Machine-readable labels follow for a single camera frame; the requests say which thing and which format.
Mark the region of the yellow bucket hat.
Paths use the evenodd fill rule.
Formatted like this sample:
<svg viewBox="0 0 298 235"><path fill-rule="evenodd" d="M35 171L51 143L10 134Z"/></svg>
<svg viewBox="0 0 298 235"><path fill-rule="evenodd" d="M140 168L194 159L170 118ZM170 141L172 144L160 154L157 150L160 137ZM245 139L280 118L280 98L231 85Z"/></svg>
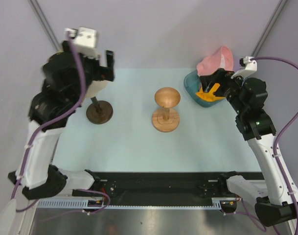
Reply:
<svg viewBox="0 0 298 235"><path fill-rule="evenodd" d="M195 93L195 95L205 102L215 102L224 99L224 97L215 96L214 93L218 90L220 84L215 83L208 93L205 93L202 89Z"/></svg>

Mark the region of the pink bucket hat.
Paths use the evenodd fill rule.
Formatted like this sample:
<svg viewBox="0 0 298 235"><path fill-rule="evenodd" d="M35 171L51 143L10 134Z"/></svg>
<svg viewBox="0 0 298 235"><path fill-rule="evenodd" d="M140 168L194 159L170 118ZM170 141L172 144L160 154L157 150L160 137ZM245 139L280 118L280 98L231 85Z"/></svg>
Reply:
<svg viewBox="0 0 298 235"><path fill-rule="evenodd" d="M198 63L196 69L198 76L207 76L220 68L226 71L233 71L233 66L234 60L231 50L226 46L222 46L215 54L205 57Z"/></svg>

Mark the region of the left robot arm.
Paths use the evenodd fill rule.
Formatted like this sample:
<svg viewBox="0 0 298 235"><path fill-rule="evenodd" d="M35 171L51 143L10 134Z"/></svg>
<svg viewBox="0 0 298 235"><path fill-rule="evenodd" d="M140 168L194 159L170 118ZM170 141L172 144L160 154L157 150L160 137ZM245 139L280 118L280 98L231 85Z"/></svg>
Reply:
<svg viewBox="0 0 298 235"><path fill-rule="evenodd" d="M28 140L21 166L8 174L15 188L22 186L28 200L39 200L71 191L74 196L94 196L100 191L99 177L90 170L67 171L52 164L55 147L68 119L99 82L115 78L114 52L107 50L106 65L99 56L81 52L70 41L42 66L44 81L31 101Z"/></svg>

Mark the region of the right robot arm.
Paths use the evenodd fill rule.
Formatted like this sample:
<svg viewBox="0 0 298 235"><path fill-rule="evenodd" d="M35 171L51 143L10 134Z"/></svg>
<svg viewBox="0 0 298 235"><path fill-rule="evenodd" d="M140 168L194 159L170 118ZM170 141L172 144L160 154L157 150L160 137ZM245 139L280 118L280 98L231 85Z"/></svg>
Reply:
<svg viewBox="0 0 298 235"><path fill-rule="evenodd" d="M294 184L278 145L278 135L270 116L263 110L268 96L266 83L218 69L199 76L201 90L225 98L237 116L236 127L258 160L266 190L262 191L236 172L219 182L222 196L238 194L254 206L266 227L298 218L298 187Z"/></svg>

